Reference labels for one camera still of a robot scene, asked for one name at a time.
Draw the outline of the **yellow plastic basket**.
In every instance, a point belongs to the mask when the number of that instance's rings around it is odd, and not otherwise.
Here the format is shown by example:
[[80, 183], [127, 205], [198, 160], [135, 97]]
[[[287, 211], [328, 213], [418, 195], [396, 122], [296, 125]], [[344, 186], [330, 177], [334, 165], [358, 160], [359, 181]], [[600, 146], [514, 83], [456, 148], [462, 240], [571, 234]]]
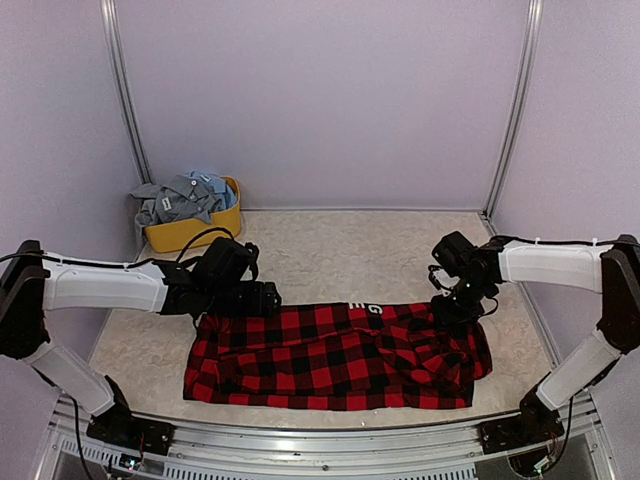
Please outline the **yellow plastic basket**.
[[238, 203], [229, 210], [212, 215], [213, 226], [196, 219], [147, 227], [144, 230], [145, 241], [157, 253], [177, 252], [183, 248], [192, 248], [211, 243], [222, 235], [236, 236], [242, 230], [240, 205], [241, 193], [237, 180], [221, 176], [231, 185], [238, 197]]

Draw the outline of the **red black plaid shirt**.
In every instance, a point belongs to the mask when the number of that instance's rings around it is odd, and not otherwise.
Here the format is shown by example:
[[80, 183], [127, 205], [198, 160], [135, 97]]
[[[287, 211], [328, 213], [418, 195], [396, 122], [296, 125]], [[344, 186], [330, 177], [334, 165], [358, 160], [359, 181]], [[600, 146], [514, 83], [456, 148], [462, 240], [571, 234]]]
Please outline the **red black plaid shirt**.
[[270, 318], [201, 319], [182, 396], [298, 410], [471, 407], [491, 373], [478, 323], [439, 328], [428, 302], [290, 305]]

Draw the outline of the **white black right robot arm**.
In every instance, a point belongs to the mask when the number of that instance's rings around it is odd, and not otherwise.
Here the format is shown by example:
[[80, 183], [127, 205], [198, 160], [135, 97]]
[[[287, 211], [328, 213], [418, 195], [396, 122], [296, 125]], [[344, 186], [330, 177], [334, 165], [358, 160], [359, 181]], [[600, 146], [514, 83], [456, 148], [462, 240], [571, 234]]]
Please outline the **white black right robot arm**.
[[614, 240], [544, 241], [496, 235], [482, 246], [461, 232], [433, 248], [431, 300], [441, 328], [477, 322], [481, 303], [502, 283], [534, 282], [588, 290], [600, 295], [601, 318], [594, 330], [520, 401], [519, 412], [479, 426], [486, 453], [528, 446], [562, 436], [559, 410], [599, 383], [618, 360], [639, 346], [639, 243], [632, 235]]

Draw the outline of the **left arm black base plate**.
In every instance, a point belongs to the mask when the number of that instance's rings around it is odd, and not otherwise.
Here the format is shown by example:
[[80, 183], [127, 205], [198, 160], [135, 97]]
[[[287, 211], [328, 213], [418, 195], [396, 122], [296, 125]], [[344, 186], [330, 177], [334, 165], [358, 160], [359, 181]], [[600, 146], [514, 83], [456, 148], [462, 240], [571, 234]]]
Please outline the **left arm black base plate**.
[[87, 436], [144, 454], [167, 456], [176, 427], [140, 417], [94, 419], [87, 428]]

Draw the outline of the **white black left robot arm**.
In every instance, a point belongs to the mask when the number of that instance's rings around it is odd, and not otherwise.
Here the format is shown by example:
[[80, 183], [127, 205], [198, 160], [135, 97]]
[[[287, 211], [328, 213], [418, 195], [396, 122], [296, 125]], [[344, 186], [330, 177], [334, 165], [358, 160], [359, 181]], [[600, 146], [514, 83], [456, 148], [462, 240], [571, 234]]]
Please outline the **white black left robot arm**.
[[118, 385], [57, 344], [45, 325], [48, 311], [124, 309], [164, 316], [269, 318], [281, 306], [272, 282], [257, 279], [259, 249], [217, 238], [187, 259], [148, 258], [100, 263], [56, 257], [37, 241], [5, 256], [1, 276], [1, 354], [22, 361], [72, 397], [121, 445], [133, 443], [140, 424]]

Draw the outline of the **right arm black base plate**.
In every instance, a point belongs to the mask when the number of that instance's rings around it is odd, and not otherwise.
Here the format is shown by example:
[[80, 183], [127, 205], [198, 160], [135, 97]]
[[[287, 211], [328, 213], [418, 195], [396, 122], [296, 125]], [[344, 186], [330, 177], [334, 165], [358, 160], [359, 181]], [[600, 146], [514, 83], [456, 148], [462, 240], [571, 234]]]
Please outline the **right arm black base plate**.
[[478, 433], [485, 455], [519, 449], [565, 434], [560, 420], [551, 420], [542, 426], [527, 426], [521, 416], [481, 422]]

